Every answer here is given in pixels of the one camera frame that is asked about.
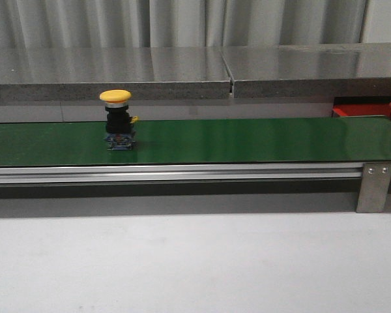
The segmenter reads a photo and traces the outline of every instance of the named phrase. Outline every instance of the white floor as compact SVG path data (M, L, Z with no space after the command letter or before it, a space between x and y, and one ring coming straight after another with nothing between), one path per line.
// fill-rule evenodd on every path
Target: white floor
M266 205L238 197L140 205ZM0 208L119 203L130 205L84 198ZM391 313L391 213L0 218L3 312Z

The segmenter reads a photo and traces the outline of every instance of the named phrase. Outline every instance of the yellow button cap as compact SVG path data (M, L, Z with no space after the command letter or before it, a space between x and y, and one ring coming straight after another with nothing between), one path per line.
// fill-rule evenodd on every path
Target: yellow button cap
M132 94L127 90L114 89L100 93L100 100L108 103L120 103L127 101L131 96Z

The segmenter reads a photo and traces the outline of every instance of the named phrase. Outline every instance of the white curtain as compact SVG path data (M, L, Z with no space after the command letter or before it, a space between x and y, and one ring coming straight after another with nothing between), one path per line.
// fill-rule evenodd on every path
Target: white curtain
M352 43L385 1L0 0L0 48Z

